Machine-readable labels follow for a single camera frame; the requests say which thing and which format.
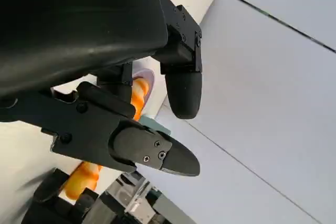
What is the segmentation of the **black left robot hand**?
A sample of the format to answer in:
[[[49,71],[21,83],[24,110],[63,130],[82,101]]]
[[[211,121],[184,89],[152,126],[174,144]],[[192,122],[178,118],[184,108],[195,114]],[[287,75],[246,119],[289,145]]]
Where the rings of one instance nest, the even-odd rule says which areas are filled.
[[[196,117],[202,31],[171,0],[1,0],[1,121],[37,126],[54,153],[194,177],[196,156],[134,120],[132,63],[160,63],[173,113]]]

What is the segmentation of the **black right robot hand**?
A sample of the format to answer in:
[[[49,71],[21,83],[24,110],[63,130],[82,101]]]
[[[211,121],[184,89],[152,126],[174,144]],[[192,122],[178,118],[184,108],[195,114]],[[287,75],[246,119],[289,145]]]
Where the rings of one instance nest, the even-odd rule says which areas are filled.
[[[59,197],[69,175],[56,168],[37,187],[22,223],[82,223],[99,195],[86,188],[75,204]]]

